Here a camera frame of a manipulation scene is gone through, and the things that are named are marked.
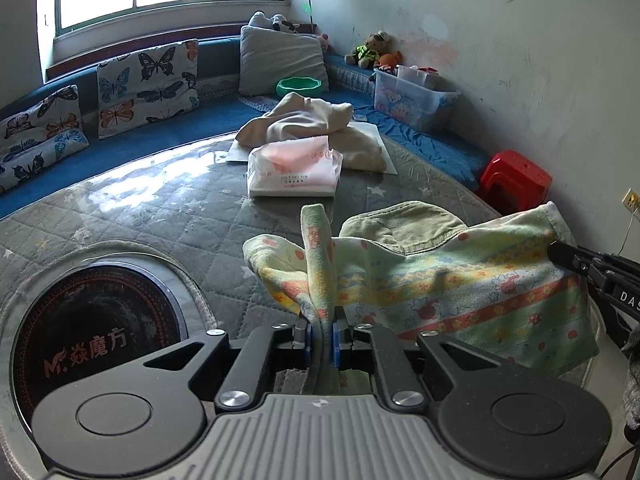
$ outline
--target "butterfly pillow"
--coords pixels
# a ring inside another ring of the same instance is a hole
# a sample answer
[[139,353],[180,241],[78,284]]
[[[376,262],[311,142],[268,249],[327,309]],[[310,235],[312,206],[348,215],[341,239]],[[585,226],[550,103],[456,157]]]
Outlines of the butterfly pillow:
[[53,92],[34,107],[0,121],[0,193],[88,146],[78,88]]
[[198,41],[125,54],[98,65],[98,138],[198,107]]

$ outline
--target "electrical outlet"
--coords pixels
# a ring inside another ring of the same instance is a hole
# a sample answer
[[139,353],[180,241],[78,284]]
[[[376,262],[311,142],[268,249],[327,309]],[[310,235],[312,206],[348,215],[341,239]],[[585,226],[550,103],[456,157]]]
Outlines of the electrical outlet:
[[640,209],[640,196],[630,188],[622,199],[622,203],[627,209],[629,209],[629,211],[635,211]]

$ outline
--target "green bowl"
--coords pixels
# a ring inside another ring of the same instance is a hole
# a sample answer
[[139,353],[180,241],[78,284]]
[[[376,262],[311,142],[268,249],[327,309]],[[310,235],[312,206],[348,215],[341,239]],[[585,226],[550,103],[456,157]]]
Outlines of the green bowl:
[[312,77],[289,77],[281,79],[276,86],[276,93],[284,97],[289,92],[295,92],[302,97],[318,97],[320,95],[322,81]]

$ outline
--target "orange plush toy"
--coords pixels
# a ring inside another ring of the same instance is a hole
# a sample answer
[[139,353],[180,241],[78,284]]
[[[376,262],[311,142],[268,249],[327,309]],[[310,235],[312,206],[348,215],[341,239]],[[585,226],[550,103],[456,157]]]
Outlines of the orange plush toy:
[[400,63],[402,63],[402,54],[396,51],[393,54],[383,54],[380,56],[380,66],[388,66],[391,68],[395,68]]

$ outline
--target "wall stain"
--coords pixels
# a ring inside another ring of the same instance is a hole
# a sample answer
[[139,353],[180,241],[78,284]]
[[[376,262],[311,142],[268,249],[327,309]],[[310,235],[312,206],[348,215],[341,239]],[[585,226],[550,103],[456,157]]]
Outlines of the wall stain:
[[428,63],[436,69],[453,66],[460,52],[450,41],[434,40],[428,34],[423,38],[400,40],[400,51],[405,59],[419,64]]

